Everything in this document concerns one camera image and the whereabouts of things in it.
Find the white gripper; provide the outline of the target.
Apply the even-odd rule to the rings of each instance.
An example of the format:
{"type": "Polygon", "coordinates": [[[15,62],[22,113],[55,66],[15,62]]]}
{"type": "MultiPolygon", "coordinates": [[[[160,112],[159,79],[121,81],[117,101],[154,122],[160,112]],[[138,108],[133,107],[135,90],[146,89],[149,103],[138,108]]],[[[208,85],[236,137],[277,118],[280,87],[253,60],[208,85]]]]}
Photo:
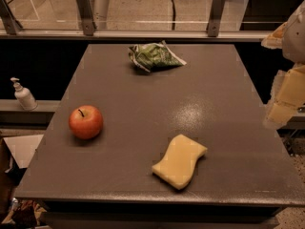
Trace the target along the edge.
{"type": "MultiPolygon", "coordinates": [[[[281,49],[283,56],[294,63],[305,63],[305,1],[267,37],[261,46],[281,49]]],[[[274,77],[271,98],[266,105],[263,124],[269,129],[285,126],[305,104],[305,65],[294,64],[287,72],[279,70],[274,77]]]]}

